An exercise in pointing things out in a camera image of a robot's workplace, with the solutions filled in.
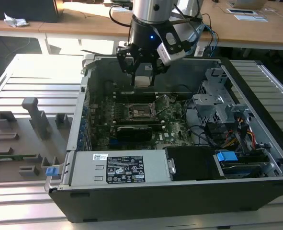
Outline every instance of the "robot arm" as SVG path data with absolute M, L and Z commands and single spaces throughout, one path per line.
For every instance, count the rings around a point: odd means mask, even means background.
M 127 47 L 117 48 L 117 58 L 122 71 L 132 76 L 131 85 L 135 84 L 135 73 L 140 63 L 152 64 L 151 86 L 153 86 L 155 77 L 165 73 L 172 62 L 184 58 L 186 52 L 189 52 L 197 42 L 196 29 L 188 24 L 202 23 L 202 19 L 196 17 L 200 14 L 199 0 L 179 0 L 178 6 L 188 14 L 185 16 L 179 15 L 176 9 L 172 12 L 173 6 L 174 0 L 134 0 L 130 42 Z M 183 23 L 193 28 L 191 33 L 188 32 L 189 37 L 184 39 L 176 30 L 176 27 L 181 30 L 179 26 Z M 132 59 L 130 63 L 127 62 L 129 54 Z

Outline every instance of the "green circuit board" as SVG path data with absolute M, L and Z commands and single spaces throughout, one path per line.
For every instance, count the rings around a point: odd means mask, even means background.
M 92 124 L 93 150 L 155 150 L 167 146 L 193 145 L 192 137 L 182 118 L 184 103 L 185 101 L 177 101 L 166 94 L 154 103 L 131 103 L 128 100 L 119 102 L 112 96 L 104 97 L 96 104 L 90 105 L 89 122 Z M 118 141 L 117 128 L 123 124 L 143 127 L 149 124 L 153 127 L 151 140 Z

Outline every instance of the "wooden desk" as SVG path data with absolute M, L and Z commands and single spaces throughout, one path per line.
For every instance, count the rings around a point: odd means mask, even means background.
M 266 6 L 277 9 L 277 13 L 283 16 L 283 2 L 269 1 Z M 226 13 L 226 8 L 231 8 L 227 0 L 220 0 L 219 3 L 204 0 L 201 10 L 202 13 L 211 16 L 212 28 L 219 35 L 218 46 L 283 50 L 282 16 L 262 9 L 258 14 L 265 17 L 268 22 L 240 21 L 233 14 Z M 206 15 L 203 19 L 209 24 Z M 203 55 L 203 50 L 210 40 L 209 32 L 202 34 L 196 56 Z
M 37 38 L 43 53 L 48 53 L 48 46 L 45 34 L 39 33 L 40 26 L 43 22 L 28 22 L 29 26 L 18 26 L 16 28 L 7 25 L 0 20 L 0 36 L 9 37 L 33 37 Z
M 114 41 L 113 50 L 119 42 L 126 41 L 129 28 L 117 25 L 109 19 L 109 7 L 79 2 L 64 3 L 64 13 L 58 23 L 29 22 L 30 26 L 10 27 L 0 20 L 0 36 L 37 38 L 43 54 L 51 53 L 47 38 L 75 38 Z M 118 20 L 130 23 L 131 16 Z
M 91 5 L 91 7 L 92 10 L 93 8 L 96 9 L 93 10 L 97 11 L 95 14 L 65 9 L 58 23 L 43 23 L 39 32 L 69 35 L 128 36 L 129 28 L 117 25 L 110 20 L 108 15 L 109 7 L 103 5 Z

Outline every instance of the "laptop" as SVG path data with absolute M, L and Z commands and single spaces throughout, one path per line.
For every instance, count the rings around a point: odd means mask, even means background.
M 260 10 L 268 0 L 232 0 L 228 4 L 234 8 Z

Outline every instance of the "blue plastic latch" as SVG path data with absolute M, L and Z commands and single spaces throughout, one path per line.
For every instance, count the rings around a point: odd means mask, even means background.
M 219 152 L 217 158 L 219 161 L 238 161 L 235 152 L 232 151 Z
M 58 167 L 48 167 L 46 169 L 46 176 L 58 176 L 59 168 Z

